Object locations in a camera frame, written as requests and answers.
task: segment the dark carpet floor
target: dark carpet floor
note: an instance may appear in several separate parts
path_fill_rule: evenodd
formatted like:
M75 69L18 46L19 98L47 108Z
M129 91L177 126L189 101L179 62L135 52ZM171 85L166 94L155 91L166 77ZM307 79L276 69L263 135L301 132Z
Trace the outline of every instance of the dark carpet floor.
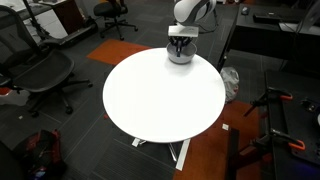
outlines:
M149 47L165 47L168 43L168 25L172 24L172 0L130 0L125 18L139 27L138 32L122 28L125 41ZM219 27L214 33L200 35L193 41L198 55L216 65L234 21L238 6L218 5ZM103 27L102 19L97 20ZM214 28L213 15L201 20L206 29ZM62 51L75 61L75 79L89 78L94 86L69 87L65 91L74 112L64 113L62 101L51 96L40 110L38 118L31 118L24 107L0 106L0 140L9 148L40 129L58 129L61 132L61 150L69 166L66 180L100 179L172 179L175 164L166 145L145 144L131 146L133 138L104 118L102 88L112 66L93 61L86 56L107 39L117 39L116 29L101 39L93 34ZM225 66L236 68L240 76L237 100L250 102L264 89L264 71L277 70L281 61L265 56L231 51Z

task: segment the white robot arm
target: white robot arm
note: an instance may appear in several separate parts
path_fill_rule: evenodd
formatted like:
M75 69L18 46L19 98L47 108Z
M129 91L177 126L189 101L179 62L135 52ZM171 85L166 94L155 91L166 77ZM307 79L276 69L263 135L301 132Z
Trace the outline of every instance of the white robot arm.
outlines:
M169 41L176 47L177 57L192 37L198 37L196 21L210 14L216 6L216 0L175 0L174 17L177 25L169 26Z
M194 25L196 21L211 13L216 0L175 0L174 17L184 26Z

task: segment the chair armrest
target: chair armrest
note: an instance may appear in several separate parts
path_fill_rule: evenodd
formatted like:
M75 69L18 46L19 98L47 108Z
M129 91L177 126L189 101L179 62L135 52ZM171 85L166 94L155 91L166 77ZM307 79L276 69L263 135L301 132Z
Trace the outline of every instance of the chair armrest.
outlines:
M11 83L12 79L5 76L0 76L0 87L7 87Z

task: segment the chair backrest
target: chair backrest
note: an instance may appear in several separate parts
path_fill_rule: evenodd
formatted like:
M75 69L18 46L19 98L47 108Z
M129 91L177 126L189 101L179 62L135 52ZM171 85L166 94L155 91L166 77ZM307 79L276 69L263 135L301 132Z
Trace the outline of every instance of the chair backrest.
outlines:
M26 70L25 63L41 51L19 14L0 5L0 75L15 76Z

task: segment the black bag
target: black bag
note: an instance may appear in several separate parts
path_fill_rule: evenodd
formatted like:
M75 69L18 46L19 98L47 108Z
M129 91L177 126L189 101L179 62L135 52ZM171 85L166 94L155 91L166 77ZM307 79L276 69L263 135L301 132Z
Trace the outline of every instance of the black bag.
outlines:
M34 133L13 150L30 180L58 178L66 170L60 154L60 134L57 130Z

